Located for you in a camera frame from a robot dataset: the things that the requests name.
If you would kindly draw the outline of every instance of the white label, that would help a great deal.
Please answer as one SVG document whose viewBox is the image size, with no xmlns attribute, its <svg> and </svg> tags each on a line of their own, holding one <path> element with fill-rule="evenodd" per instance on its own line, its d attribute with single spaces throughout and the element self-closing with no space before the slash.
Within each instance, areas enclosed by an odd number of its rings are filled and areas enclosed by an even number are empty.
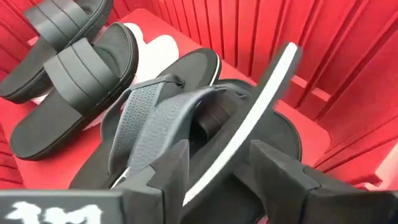
<svg viewBox="0 0 398 224">
<path fill-rule="evenodd" d="M 42 209 L 27 202 L 16 202 L 15 210 L 6 215 L 8 220 L 21 220 L 23 224 L 40 224 Z M 51 224 L 101 224 L 102 211 L 97 205 L 86 205 L 78 210 L 65 213 L 62 208 L 48 208 L 43 213 L 43 221 Z"/>
</svg>

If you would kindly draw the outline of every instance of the slide sandal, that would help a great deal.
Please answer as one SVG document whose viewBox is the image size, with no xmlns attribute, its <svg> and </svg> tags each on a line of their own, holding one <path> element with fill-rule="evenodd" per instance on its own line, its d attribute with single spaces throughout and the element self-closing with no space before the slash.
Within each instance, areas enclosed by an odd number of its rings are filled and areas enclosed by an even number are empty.
<svg viewBox="0 0 398 224">
<path fill-rule="evenodd" d="M 108 20 L 113 0 L 45 0 L 25 12 L 40 34 L 27 57 L 0 83 L 0 96 L 25 103 L 52 87 L 43 64 L 83 37 L 93 40 Z"/>
<path fill-rule="evenodd" d="M 55 89 L 15 127 L 14 154 L 39 160 L 62 148 L 128 88 L 137 64 L 135 38 L 118 22 L 94 46 L 81 39 L 44 63 Z"/>
<path fill-rule="evenodd" d="M 266 118 L 269 119 L 269 115 L 274 114 L 272 106 L 281 96 L 282 90 L 287 88 L 300 58 L 301 50 L 295 44 L 286 45 L 271 62 L 258 86 L 249 92 L 249 99 L 242 105 L 237 105 L 238 110 L 227 119 L 220 130 L 204 146 L 200 146 L 197 152 L 191 153 L 189 190 L 183 203 L 185 218 L 182 219 L 182 223 L 193 222 L 190 215 L 194 210 L 210 193 L 229 182 L 227 178 L 247 156 L 249 140 L 258 137 L 255 136 L 257 133 L 255 130 L 266 128 L 264 127 L 267 126 Z M 231 99 L 246 97 L 244 91 L 236 93 L 236 89 L 237 86 L 214 85 L 177 95 L 159 103 L 154 113 L 151 113 L 145 121 L 131 151 L 128 168 L 116 181 L 115 186 L 123 179 L 140 172 L 176 142 L 190 139 L 192 128 L 190 124 L 197 118 L 195 111 L 200 111 L 208 102 L 216 100 L 221 95 Z M 259 126 L 257 122 L 262 116 L 266 118 Z M 202 216 L 210 218 L 205 213 L 202 213 Z"/>
<path fill-rule="evenodd" d="M 154 107 L 179 93 L 214 84 L 220 73 L 217 54 L 211 49 L 197 49 L 171 64 L 156 79 L 131 86 L 105 114 L 102 142 L 72 180 L 70 189 L 110 188 L 126 169 L 131 148 Z"/>
</svg>

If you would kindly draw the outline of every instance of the black flip-flop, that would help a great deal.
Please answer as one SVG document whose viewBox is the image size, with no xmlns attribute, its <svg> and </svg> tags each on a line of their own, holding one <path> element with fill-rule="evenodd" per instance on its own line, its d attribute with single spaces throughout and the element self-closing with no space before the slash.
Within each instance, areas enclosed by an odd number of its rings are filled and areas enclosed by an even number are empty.
<svg viewBox="0 0 398 224">
<path fill-rule="evenodd" d="M 60 149 L 128 88 L 138 64 L 132 32 L 112 24 L 94 46 L 81 39 L 44 64 L 55 89 L 11 136 L 11 149 L 38 160 Z"/>
<path fill-rule="evenodd" d="M 101 124 L 102 142 L 79 170 L 70 189 L 110 188 L 125 170 L 137 135 L 155 106 L 179 93 L 214 84 L 220 72 L 217 54 L 211 49 L 197 49 L 171 64 L 156 79 L 131 86 L 107 111 Z"/>
<path fill-rule="evenodd" d="M 113 0 L 45 0 L 25 12 L 40 34 L 28 56 L 0 83 L 0 96 L 24 103 L 48 91 L 43 64 L 83 37 L 92 40 L 105 25 Z"/>
<path fill-rule="evenodd" d="M 267 120 L 257 124 L 262 116 L 269 119 L 274 114 L 272 106 L 282 90 L 287 88 L 300 56 L 301 51 L 296 45 L 286 45 L 272 61 L 258 86 L 249 92 L 250 98 L 238 105 L 235 114 L 231 114 L 221 129 L 193 155 L 190 160 L 190 190 L 184 200 L 183 210 L 186 217 L 209 193 L 222 184 L 244 159 L 249 139 L 257 137 L 254 135 L 256 131 L 253 130 L 268 125 Z M 115 185 L 118 185 L 120 180 L 138 173 L 179 140 L 189 139 L 190 124 L 195 112 L 201 108 L 197 107 L 199 102 L 206 106 L 207 101 L 217 99 L 219 94 L 236 98 L 245 96 L 245 93 L 239 91 L 235 96 L 231 94 L 236 92 L 236 89 L 236 86 L 215 85 L 177 95 L 157 105 L 136 139 L 129 158 L 129 167 Z"/>
</svg>

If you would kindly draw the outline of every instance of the red display bin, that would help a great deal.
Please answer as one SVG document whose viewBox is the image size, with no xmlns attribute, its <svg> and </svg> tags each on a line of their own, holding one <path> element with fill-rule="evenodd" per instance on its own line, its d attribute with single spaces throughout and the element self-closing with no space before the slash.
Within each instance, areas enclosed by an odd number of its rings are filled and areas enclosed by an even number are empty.
<svg viewBox="0 0 398 224">
<path fill-rule="evenodd" d="M 37 34 L 23 10 L 39 0 L 0 0 L 0 78 Z M 278 46 L 304 50 L 275 106 L 297 127 L 303 162 L 361 189 L 398 189 L 397 0 L 114 0 L 108 24 L 133 22 L 146 42 L 171 35 L 183 55 L 200 46 L 223 59 L 222 78 L 255 83 Z M 65 189 L 100 143 L 84 131 L 44 161 L 21 161 L 8 145 L 34 108 L 0 100 L 0 188 Z"/>
</svg>

